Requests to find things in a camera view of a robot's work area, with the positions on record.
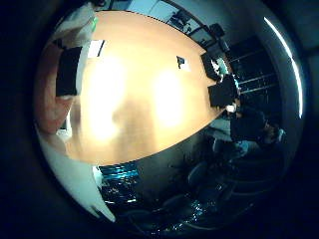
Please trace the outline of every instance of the wall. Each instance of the wall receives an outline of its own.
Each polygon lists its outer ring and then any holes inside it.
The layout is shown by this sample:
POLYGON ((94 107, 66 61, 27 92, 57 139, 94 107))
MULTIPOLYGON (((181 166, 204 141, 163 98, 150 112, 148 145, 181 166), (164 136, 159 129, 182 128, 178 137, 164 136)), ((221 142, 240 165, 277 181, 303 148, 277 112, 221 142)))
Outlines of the wall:
POLYGON ((172 0, 196 16, 203 24, 219 23, 225 31, 228 45, 236 44, 253 35, 246 17, 244 4, 237 0, 172 0))
MULTIPOLYGON (((265 7, 265 5, 259 1, 245 0, 245 2, 247 3, 249 17, 253 23, 256 35, 268 52, 279 80, 283 108, 282 127, 285 129, 287 135, 283 141, 284 156, 287 159, 287 169, 290 164, 290 159, 294 157, 299 145, 304 125, 304 115, 302 119, 299 118, 298 89, 290 59, 288 58, 282 44, 263 18, 267 17, 269 21, 276 26, 278 31, 280 31, 283 38, 286 40, 293 55, 295 55, 294 44, 289 38, 283 25, 278 21, 275 15, 265 7)), ((299 71, 303 81, 302 69, 300 66, 299 71)))
MULTIPOLYGON (((228 45, 236 44, 253 35, 253 28, 246 17, 246 8, 237 0, 172 0, 172 2, 186 9, 205 25, 219 23, 226 33, 225 40, 228 45)), ((156 0, 134 0, 128 10, 166 20, 171 13, 166 12, 164 5, 156 0)))

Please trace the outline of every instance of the office chair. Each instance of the office chair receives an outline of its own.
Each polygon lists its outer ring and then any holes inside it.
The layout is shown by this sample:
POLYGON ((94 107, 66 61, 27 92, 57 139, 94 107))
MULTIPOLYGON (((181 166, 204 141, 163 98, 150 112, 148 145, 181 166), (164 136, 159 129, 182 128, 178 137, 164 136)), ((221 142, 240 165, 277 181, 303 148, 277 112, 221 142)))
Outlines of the office chair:
POLYGON ((153 214, 144 209, 133 209, 121 215, 127 218, 132 225, 142 234, 150 236, 150 234, 160 228, 160 222, 153 214))
POLYGON ((185 11, 179 10, 177 13, 174 13, 170 17, 167 23, 171 22, 172 25, 177 27, 180 31, 183 31, 183 28, 187 24, 189 19, 190 19, 190 16, 185 11))
POLYGON ((225 32, 220 27, 218 23, 211 24, 209 26, 209 30, 213 33, 216 38, 221 38, 225 35, 225 32))

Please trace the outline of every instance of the conference table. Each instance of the conference table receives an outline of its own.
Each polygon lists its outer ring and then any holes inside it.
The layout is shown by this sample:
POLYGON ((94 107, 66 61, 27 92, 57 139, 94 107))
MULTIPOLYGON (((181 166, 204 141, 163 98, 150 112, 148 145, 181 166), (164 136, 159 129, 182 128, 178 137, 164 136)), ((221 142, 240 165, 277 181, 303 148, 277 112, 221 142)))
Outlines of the conference table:
POLYGON ((205 51, 184 33, 132 12, 102 11, 93 40, 105 40, 89 58, 82 92, 70 109, 66 154, 94 165, 133 161, 195 134, 221 110, 211 108, 205 51), (177 56, 187 61, 180 69, 177 56))

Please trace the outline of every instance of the black chair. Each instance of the black chair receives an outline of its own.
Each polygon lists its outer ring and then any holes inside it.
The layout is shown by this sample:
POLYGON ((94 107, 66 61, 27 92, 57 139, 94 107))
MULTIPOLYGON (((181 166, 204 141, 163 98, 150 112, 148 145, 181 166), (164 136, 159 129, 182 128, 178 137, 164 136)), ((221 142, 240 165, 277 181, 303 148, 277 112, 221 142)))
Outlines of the black chair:
POLYGON ((177 27, 180 31, 183 31, 184 26, 186 26, 189 21, 190 16, 183 10, 179 10, 177 13, 174 13, 167 23, 171 23, 173 26, 177 27))
POLYGON ((191 206, 191 200, 186 194, 178 194, 167 199, 161 207, 162 226, 166 227, 175 223, 183 223, 190 218, 194 213, 194 208, 191 206))
POLYGON ((206 161, 199 162, 188 174, 187 184, 190 188, 195 188, 204 179, 208 164, 206 161))
POLYGON ((224 53, 230 51, 226 41, 222 39, 225 32, 218 23, 209 26, 210 33, 215 37, 216 43, 207 47, 207 52, 213 59, 220 58, 224 53))
POLYGON ((225 32, 218 23, 211 24, 209 30, 213 33, 216 38, 221 38, 225 35, 225 32))
POLYGON ((206 25, 193 30, 188 34, 188 36, 205 50, 217 43, 216 37, 211 33, 206 25))
POLYGON ((134 209, 121 215, 127 218, 129 222, 142 234, 150 235, 160 228, 160 221, 153 214, 144 209, 134 209))

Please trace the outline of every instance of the chair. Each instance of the chair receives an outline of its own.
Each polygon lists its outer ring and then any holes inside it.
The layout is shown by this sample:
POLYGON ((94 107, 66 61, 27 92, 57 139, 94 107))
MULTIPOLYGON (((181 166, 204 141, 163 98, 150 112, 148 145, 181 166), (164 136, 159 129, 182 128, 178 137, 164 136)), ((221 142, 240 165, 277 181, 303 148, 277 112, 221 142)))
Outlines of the chair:
POLYGON ((216 44, 215 36, 206 25, 193 30, 188 36, 205 50, 216 44))
POLYGON ((183 31, 184 26, 189 21, 190 16, 183 10, 179 10, 177 13, 174 13, 168 21, 175 27, 177 27, 180 31, 183 31))
POLYGON ((132 225, 142 234, 149 235, 160 228, 160 222, 153 214, 144 209, 134 209, 125 212, 123 218, 128 218, 132 225))
POLYGON ((209 30, 213 33, 213 35, 216 38, 221 38, 222 36, 225 35, 225 32, 223 31, 223 29, 220 27, 218 23, 211 24, 209 26, 209 30))
POLYGON ((204 179, 207 172, 207 162, 199 162, 188 174, 187 184, 190 188, 195 188, 204 179))
POLYGON ((191 200, 186 194, 178 194, 167 199, 161 206, 161 211, 165 213, 165 224, 183 222, 192 216, 194 209, 191 207, 191 200))

